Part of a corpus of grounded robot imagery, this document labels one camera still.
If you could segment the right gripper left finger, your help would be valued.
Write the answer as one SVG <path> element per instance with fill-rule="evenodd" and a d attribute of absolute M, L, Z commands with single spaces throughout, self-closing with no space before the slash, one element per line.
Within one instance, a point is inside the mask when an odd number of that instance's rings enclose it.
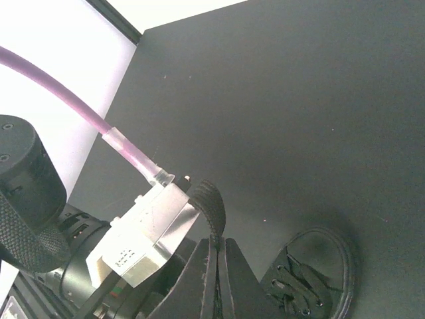
<path fill-rule="evenodd" d="M 211 239 L 201 240 L 168 295 L 150 318 L 212 318 L 217 250 Z"/>

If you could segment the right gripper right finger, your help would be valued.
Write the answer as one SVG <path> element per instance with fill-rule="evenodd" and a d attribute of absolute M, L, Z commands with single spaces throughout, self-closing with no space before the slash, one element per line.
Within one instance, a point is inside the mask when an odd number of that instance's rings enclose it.
<path fill-rule="evenodd" d="M 223 318 L 281 318 L 278 306 L 271 302 L 234 239 L 220 241 L 218 284 Z"/>

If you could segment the black canvas sneaker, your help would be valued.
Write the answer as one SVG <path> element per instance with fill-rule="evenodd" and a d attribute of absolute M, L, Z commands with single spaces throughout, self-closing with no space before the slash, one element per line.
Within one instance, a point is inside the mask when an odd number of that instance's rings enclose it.
<path fill-rule="evenodd" d="M 348 318 L 356 289 L 349 241 L 314 227 L 286 243 L 260 286 L 282 318 Z"/>

